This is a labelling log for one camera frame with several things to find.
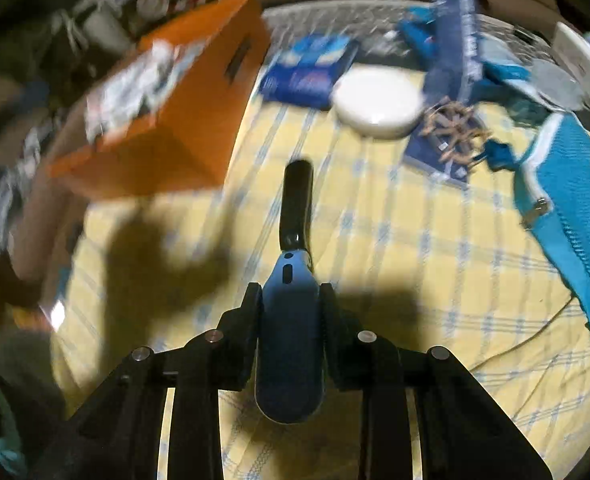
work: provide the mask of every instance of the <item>silver screw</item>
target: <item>silver screw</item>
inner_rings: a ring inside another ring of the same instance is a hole
[[[209,343],[216,343],[217,341],[221,341],[224,338],[224,333],[221,330],[214,328],[212,330],[208,330],[208,332],[204,334],[204,338],[206,338],[206,341]]]
[[[135,361],[145,361],[150,356],[150,348],[140,346],[139,348],[135,348],[130,355]]]
[[[362,330],[357,334],[357,339],[362,343],[374,343],[377,339],[377,334],[370,330]]]
[[[435,359],[439,359],[440,361],[445,361],[450,357],[450,352],[443,346],[435,346],[430,350],[430,353]]]

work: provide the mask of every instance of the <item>orange object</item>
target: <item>orange object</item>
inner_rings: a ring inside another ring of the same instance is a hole
[[[92,200],[221,186],[270,43],[261,12],[256,0],[221,0],[142,38],[141,52],[153,40],[206,46],[157,112],[58,158],[50,175]]]

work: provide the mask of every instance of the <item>yellow tablecloth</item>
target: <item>yellow tablecloth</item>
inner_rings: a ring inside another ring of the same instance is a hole
[[[535,134],[496,105],[480,110],[518,152]],[[590,444],[585,316],[520,227],[511,173],[483,164],[468,190],[454,189],[400,165],[407,142],[362,139],[332,114],[255,98],[223,190],[93,205],[54,346],[70,409],[133,348],[184,345],[268,278],[283,170],[306,156],[320,282],[396,345],[450,348],[563,478]],[[286,427],[261,416],[250,388],[221,392],[226,478],[354,478],[358,404],[330,390],[313,420]]]

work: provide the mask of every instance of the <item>white soap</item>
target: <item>white soap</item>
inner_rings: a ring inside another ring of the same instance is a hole
[[[424,97],[406,74],[389,66],[354,66],[331,94],[342,123],[379,139],[407,135],[424,113]]]

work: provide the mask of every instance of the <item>zipper pull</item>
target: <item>zipper pull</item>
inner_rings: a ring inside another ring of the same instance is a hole
[[[550,202],[545,198],[538,198],[535,205],[530,211],[527,211],[524,217],[521,219],[521,226],[530,231],[535,225],[535,222],[540,216],[545,215],[550,211]]]

